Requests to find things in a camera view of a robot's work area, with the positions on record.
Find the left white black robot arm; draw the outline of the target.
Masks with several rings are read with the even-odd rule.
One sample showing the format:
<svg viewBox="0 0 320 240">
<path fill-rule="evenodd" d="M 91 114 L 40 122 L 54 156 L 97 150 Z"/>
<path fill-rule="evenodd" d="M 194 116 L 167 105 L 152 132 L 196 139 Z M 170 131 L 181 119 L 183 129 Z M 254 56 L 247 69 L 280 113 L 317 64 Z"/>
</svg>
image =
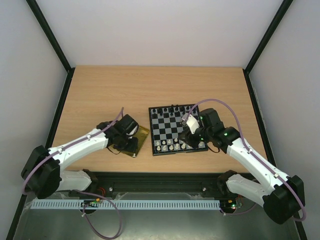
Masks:
<svg viewBox="0 0 320 240">
<path fill-rule="evenodd" d="M 101 122 L 89 133 L 57 147 L 37 146 L 22 172 L 23 193 L 32 192 L 45 199 L 55 192 L 95 193 L 99 181 L 88 169 L 69 171 L 67 167 L 85 156 L 110 146 L 120 152 L 136 154 L 139 124 L 128 114 L 113 121 Z"/>
</svg>

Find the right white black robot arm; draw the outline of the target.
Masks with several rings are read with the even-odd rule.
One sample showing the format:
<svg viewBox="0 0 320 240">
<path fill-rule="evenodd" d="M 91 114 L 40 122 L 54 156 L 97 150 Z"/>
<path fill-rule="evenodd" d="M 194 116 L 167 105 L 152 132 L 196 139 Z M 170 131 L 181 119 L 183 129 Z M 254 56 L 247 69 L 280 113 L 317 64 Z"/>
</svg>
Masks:
<svg viewBox="0 0 320 240">
<path fill-rule="evenodd" d="M 199 117 L 187 112 L 181 123 L 185 129 L 179 134 L 179 140 L 191 147 L 212 143 L 219 151 L 237 160 L 255 178 L 249 180 L 236 171 L 226 171 L 217 179 L 217 188 L 222 195 L 233 193 L 251 200 L 279 225 L 304 209 L 302 179 L 297 175 L 290 177 L 268 162 L 237 129 L 225 127 L 215 109 L 205 109 Z"/>
</svg>

